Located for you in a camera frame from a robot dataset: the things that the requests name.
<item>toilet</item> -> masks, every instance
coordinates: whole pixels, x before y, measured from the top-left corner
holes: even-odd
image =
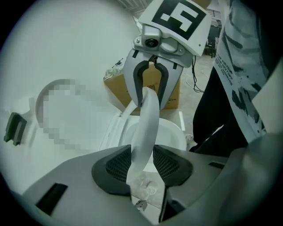
[[[0,142],[1,170],[10,188],[22,194],[68,159],[130,144],[139,123],[130,105],[121,112],[71,79],[52,81],[39,94],[17,101],[6,116],[14,111],[27,120],[22,143]],[[6,125],[1,123],[1,132]],[[165,119],[159,119],[155,144],[184,151],[187,146],[181,129]],[[157,172],[153,156],[144,171]]]

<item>floor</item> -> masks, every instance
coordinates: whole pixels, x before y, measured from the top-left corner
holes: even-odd
[[[195,63],[195,76],[197,78],[197,86],[204,90],[210,72],[213,66],[215,58],[211,56],[203,55],[197,57]],[[173,110],[162,110],[160,112],[160,117],[174,122],[181,128],[180,114],[179,111],[183,113],[185,133],[192,134],[193,132],[193,117],[198,103],[202,97],[202,93],[196,93],[193,90],[194,80],[193,74],[190,68],[184,68],[181,75],[181,88],[180,88],[180,102],[179,108]]]

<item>black slot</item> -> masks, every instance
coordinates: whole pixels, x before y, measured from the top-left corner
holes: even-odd
[[[215,168],[218,168],[218,169],[223,169],[224,168],[224,164],[222,164],[222,163],[218,163],[218,162],[211,162],[211,163],[209,163],[209,165],[210,166],[213,166],[213,167],[215,167]]]
[[[39,200],[36,206],[46,214],[51,215],[67,187],[67,185],[55,183]]]
[[[135,50],[134,54],[133,54],[133,58],[136,58],[138,54],[138,50]]]
[[[16,112],[12,112],[6,126],[4,141],[13,140],[15,146],[21,144],[24,129],[27,121]]]

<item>toilet lid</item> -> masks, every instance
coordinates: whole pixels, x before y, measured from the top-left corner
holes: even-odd
[[[111,119],[119,113],[85,85],[70,79],[49,83],[36,102],[39,126],[66,150],[99,151]]]

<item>black pants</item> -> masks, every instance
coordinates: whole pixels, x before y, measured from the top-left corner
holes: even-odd
[[[196,109],[193,133],[198,145],[190,151],[196,153],[228,157],[234,149],[248,145],[215,68]]]

